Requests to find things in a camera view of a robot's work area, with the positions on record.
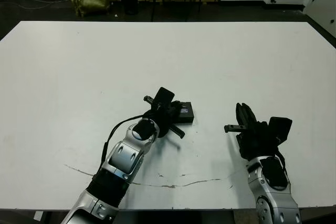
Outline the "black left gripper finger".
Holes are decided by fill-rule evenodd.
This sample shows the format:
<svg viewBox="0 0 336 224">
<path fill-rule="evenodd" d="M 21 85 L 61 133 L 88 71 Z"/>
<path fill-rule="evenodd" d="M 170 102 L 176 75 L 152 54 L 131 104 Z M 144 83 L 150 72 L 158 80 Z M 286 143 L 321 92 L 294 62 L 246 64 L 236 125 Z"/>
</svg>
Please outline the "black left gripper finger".
<svg viewBox="0 0 336 224">
<path fill-rule="evenodd" d="M 181 124 L 183 119 L 181 116 L 181 110 L 173 110 L 169 112 L 170 121 L 172 124 Z"/>
<path fill-rule="evenodd" d="M 180 112 L 181 111 L 181 108 L 182 108 L 182 102 L 181 101 L 173 101 L 170 103 L 169 105 L 169 111 L 170 112 Z"/>
</svg>

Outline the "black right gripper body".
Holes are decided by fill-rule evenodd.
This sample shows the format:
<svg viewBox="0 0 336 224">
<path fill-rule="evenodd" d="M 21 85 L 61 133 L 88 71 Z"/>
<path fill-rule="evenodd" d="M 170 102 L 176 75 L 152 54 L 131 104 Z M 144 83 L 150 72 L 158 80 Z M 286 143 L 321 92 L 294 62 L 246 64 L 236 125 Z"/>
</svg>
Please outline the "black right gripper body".
<svg viewBox="0 0 336 224">
<path fill-rule="evenodd" d="M 274 156 L 281 139 L 267 122 L 256 122 L 250 126 L 225 125 L 225 133 L 235 132 L 239 153 L 248 161 L 260 156 Z"/>
</svg>

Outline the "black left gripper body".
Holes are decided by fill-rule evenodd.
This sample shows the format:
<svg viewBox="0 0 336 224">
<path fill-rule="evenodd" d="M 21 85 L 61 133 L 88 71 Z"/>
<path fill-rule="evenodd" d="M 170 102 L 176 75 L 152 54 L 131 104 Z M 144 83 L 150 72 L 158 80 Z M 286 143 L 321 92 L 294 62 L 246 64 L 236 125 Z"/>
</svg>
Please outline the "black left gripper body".
<svg viewBox="0 0 336 224">
<path fill-rule="evenodd" d="M 143 114 L 144 119 L 152 120 L 159 128 L 157 137 L 164 137 L 168 131 L 172 131 L 180 138 L 185 136 L 184 131 L 178 128 L 175 124 L 172 124 L 169 116 L 169 105 L 163 102 L 154 102 L 154 99 L 149 95 L 146 95 L 143 99 L 145 102 L 151 105 L 151 108 Z"/>
</svg>

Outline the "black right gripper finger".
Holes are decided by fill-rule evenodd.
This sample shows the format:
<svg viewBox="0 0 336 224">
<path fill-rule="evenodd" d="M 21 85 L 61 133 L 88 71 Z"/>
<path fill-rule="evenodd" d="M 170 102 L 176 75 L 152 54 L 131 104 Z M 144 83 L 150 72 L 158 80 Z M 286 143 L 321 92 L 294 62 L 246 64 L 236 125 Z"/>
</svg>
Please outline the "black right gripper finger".
<svg viewBox="0 0 336 224">
<path fill-rule="evenodd" d="M 246 104 L 236 104 L 236 120 L 238 125 L 248 128 L 248 109 Z"/>
<path fill-rule="evenodd" d="M 256 117 L 255 117 L 253 111 L 245 103 L 242 103 L 241 107 L 242 107 L 242 115 L 243 115 L 244 126 L 247 129 L 253 129 L 255 127 L 255 124 L 257 123 Z"/>
</svg>

